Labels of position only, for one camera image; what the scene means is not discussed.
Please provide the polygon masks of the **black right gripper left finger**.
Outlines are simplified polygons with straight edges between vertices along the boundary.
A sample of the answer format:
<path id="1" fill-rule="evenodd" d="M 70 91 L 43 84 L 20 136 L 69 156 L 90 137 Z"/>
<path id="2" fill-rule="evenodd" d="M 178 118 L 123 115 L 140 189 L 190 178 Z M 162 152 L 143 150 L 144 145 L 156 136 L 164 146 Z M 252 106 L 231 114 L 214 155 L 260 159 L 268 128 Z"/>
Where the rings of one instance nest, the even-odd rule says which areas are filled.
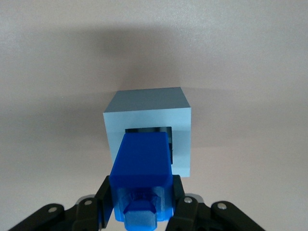
<path id="1" fill-rule="evenodd" d="M 79 199 L 70 209 L 47 204 L 10 228 L 11 231 L 100 231 L 107 227 L 113 210 L 109 177 L 95 195 Z"/>

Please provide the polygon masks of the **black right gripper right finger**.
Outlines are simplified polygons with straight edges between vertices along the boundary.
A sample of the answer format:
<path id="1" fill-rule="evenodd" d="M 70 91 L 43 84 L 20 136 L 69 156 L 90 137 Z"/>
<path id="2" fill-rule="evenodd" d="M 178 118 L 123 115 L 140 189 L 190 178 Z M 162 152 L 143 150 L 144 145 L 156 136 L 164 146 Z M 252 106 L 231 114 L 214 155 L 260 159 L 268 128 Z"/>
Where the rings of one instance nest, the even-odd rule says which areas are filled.
<path id="1" fill-rule="evenodd" d="M 173 176 L 174 215 L 167 231 L 262 231 L 247 214 L 228 201 L 208 207 L 194 195 L 184 192 L 179 175 Z"/>

